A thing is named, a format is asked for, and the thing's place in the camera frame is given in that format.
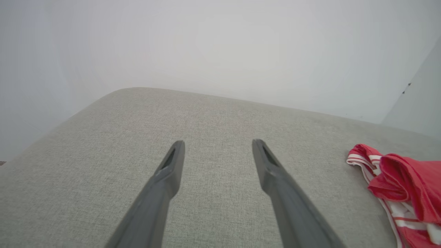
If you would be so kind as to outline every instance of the folded fabric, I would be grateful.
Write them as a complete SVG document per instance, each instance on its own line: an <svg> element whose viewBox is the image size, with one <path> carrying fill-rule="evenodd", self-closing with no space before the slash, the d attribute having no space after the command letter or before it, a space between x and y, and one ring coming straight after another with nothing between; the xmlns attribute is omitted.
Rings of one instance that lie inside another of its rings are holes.
<svg viewBox="0 0 441 248"><path fill-rule="evenodd" d="M421 190L424 190L428 196L424 201L419 202L420 206L422 207L422 215L426 218L436 219L436 216L439 216L437 213L439 213L440 205L439 202L436 201L436 197L434 197L434 195L439 194L439 189L441 188L438 188L437 190L436 187L433 187L436 186L436 184L433 184L433 182L437 182L436 180L429 179L429 183L427 184L425 178L426 176L429 176L430 173L426 173L426 169L422 170L425 176L422 178L420 177L419 165L424 166L426 164L425 162L415 165L415 163L420 162L412 159L411 164L413 165L413 173L411 176L406 177L405 179L400 178L402 178L402 175L408 175L409 173L403 172L402 170L396 170L396 173L382 173L383 170L393 171L393 168L399 167L396 161L397 157L400 156L395 154L383 156L372 147L358 144L349 152L346 162L350 165L358 165L362 168L365 180L370 184L370 186L372 186L370 190L378 193L378 196L380 197L387 195L387 198L378 198L378 200L387 213L389 222L391 223L392 230L396 237L398 248L404 248L408 245L414 248L440 247L440 226L437 224L420 221L416 216L415 210L412 206L413 202L411 200L418 200L417 197L419 193ZM405 158L405 161L409 163L410 160L409 158ZM412 181L412 177L419 177L419 180ZM412 188L412 183L415 183L415 181L417 182L419 188ZM431 205L429 210L424 208L426 200L428 200Z"/></svg>

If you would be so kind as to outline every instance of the red garment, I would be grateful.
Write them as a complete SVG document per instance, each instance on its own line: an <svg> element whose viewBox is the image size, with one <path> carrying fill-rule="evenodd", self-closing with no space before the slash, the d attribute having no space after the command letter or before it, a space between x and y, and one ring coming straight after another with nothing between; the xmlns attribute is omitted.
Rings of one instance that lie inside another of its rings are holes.
<svg viewBox="0 0 441 248"><path fill-rule="evenodd" d="M413 248L440 247L440 226L427 222L440 223L441 162L419 162L396 154L383 156L363 144L349 152L346 162L362 168L368 188L387 213L398 248L405 244Z"/></svg>
<svg viewBox="0 0 441 248"><path fill-rule="evenodd" d="M368 187L376 197L411 201L418 220L441 224L441 161L388 154L381 157L380 170Z"/></svg>

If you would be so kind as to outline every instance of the white backdrop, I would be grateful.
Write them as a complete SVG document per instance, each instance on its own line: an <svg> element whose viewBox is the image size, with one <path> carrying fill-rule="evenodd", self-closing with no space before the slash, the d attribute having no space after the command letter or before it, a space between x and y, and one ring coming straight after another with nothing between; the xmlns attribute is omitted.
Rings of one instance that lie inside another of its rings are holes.
<svg viewBox="0 0 441 248"><path fill-rule="evenodd" d="M144 86L381 123L441 35L438 0L4 0L0 160Z"/></svg>

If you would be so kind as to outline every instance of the gray textile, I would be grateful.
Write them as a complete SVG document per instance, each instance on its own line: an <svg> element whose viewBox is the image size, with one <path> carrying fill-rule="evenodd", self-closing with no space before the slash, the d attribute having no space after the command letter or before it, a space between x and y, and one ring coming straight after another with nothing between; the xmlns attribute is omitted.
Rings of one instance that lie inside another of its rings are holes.
<svg viewBox="0 0 441 248"><path fill-rule="evenodd" d="M103 246L174 141L186 143L164 247L281 246L251 141L261 138L348 247L394 247L359 168L357 143L441 160L413 132L248 101L150 88L118 90L0 167L0 246Z"/></svg>

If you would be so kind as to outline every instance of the striped towel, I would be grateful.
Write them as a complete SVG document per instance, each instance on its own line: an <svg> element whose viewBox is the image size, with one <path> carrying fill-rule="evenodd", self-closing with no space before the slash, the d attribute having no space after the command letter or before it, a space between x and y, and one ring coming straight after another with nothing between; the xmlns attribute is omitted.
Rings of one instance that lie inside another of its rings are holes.
<svg viewBox="0 0 441 248"><path fill-rule="evenodd" d="M358 165L361 167L366 182L370 184L369 190L377 197L378 194L373 191L371 186L377 183L376 181L378 181L380 177L372 183L371 181L381 174L380 162L382 161L382 157L383 155L376 149L364 144L358 144L349 152L348 159L346 160L349 165ZM441 227L434 223L420 221L415 215L412 201L407 199L407 201L397 202L390 201L390 199L383 199L383 197L378 198L378 200L387 213L398 248L408 246L412 248L441 247ZM417 215L421 217L420 212L421 210L418 209Z"/></svg>

